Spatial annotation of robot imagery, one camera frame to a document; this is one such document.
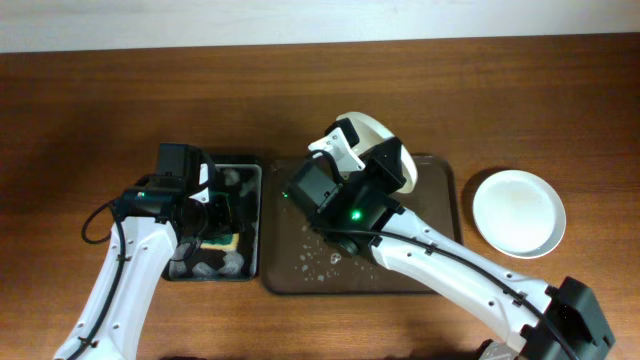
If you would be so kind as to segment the yellow green sponge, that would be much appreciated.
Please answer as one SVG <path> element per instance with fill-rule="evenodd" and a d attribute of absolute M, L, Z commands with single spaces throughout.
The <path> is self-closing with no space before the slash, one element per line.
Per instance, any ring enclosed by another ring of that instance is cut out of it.
<path fill-rule="evenodd" d="M 239 234 L 232 233 L 220 237 L 203 240 L 200 247 L 205 250 L 235 251 L 239 242 Z"/>

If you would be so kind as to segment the pale green plate red stain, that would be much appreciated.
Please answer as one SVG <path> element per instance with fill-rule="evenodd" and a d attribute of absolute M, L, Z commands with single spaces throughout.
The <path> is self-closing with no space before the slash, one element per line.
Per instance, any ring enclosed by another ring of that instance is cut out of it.
<path fill-rule="evenodd" d="M 472 215 L 487 243 L 519 259 L 554 251 L 567 226 L 564 204 L 554 188 L 522 170 L 498 171 L 483 180 L 473 197 Z"/>

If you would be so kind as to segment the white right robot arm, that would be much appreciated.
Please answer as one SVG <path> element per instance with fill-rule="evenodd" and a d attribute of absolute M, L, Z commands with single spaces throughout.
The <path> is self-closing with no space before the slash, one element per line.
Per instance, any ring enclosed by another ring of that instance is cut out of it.
<path fill-rule="evenodd" d="M 571 277 L 554 287 L 442 235 L 392 196 L 416 182 L 415 172 L 396 137 L 356 154 L 330 135 L 310 145 L 286 195 L 327 244 L 424 284 L 520 357 L 607 357 L 615 337 L 591 288 Z"/>

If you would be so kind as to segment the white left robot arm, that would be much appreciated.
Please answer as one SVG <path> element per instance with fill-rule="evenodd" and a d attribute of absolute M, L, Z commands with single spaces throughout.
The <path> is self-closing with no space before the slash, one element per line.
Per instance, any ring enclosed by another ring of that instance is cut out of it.
<path fill-rule="evenodd" d="M 155 288 L 182 244 L 232 251 L 239 243 L 231 200 L 204 150 L 163 143 L 153 173 L 104 204 L 109 250 L 58 359 L 133 359 Z"/>

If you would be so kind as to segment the cream plate with red stain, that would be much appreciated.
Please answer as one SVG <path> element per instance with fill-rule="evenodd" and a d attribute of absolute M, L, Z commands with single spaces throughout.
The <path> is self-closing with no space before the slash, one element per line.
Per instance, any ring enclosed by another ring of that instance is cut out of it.
<path fill-rule="evenodd" d="M 394 134 L 382 123 L 365 113 L 352 111 L 341 114 L 336 118 L 336 120 L 342 119 L 349 119 L 351 121 L 359 137 L 358 144 L 351 147 L 353 152 L 359 157 L 362 157 L 367 150 L 370 150 L 375 145 L 394 137 Z M 402 175 L 406 179 L 406 182 L 397 190 L 397 193 L 409 194 L 416 186 L 418 171 L 412 156 L 404 145 L 401 146 L 400 158 Z"/>

